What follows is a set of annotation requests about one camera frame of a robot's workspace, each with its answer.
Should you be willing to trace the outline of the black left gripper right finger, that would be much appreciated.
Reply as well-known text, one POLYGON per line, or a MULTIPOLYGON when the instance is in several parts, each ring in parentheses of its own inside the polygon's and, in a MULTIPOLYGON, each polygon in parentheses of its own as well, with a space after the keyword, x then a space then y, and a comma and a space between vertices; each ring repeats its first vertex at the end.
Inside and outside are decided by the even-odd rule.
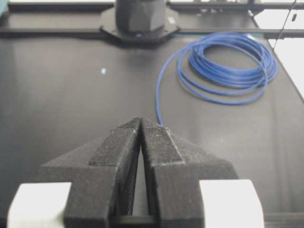
POLYGON ((161 228, 202 228, 199 181, 238 179, 233 164, 148 118, 140 132, 149 213, 161 228))

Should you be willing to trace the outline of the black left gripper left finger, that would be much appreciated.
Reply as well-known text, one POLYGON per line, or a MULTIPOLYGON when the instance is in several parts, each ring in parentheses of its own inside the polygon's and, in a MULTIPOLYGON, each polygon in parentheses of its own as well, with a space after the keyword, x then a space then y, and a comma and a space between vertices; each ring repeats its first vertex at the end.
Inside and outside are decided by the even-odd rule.
POLYGON ((41 165, 38 182, 70 182, 66 228, 108 228, 112 215, 133 213, 139 117, 41 165))

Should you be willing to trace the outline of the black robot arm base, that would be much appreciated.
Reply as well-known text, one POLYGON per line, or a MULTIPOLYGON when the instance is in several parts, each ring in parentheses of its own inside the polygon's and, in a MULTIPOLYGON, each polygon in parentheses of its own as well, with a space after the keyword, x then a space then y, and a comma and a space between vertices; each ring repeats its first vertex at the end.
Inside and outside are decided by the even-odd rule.
POLYGON ((126 43, 154 43, 179 31, 178 19, 165 0, 116 0, 99 29, 126 43))

